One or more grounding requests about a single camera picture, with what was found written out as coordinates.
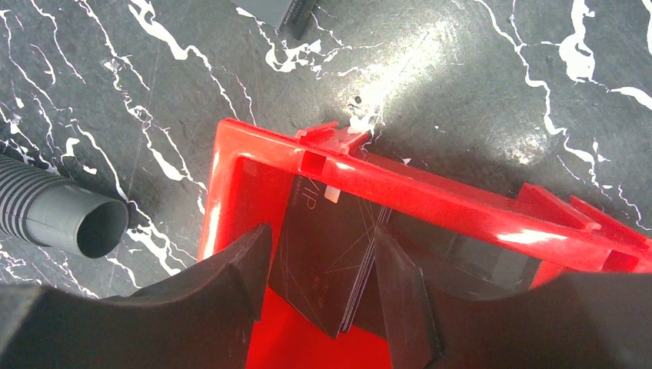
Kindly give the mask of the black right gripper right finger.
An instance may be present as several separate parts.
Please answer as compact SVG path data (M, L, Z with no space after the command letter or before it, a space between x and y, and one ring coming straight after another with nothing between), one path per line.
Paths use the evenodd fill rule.
M562 274L508 294L374 230L394 368L649 368L651 276Z

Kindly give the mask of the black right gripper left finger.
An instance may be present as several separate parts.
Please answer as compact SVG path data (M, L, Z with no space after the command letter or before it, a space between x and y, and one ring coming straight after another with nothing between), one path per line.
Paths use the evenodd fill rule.
M217 254L127 297L5 285L1 366L243 368L261 318L271 246L271 227L257 225Z

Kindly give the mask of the red plastic tray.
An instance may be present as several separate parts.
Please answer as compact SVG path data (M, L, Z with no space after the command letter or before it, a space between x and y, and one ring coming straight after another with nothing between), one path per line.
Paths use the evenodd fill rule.
M562 274L651 276L651 241L588 203L562 201L526 184L515 199L442 178L377 155L360 157L365 133L336 123L280 135L234 119L215 135L200 256L224 250L269 224L274 254L296 175L325 183L458 234L542 261L530 291ZM389 368L385 337L354 329L331 338L266 284L249 368Z

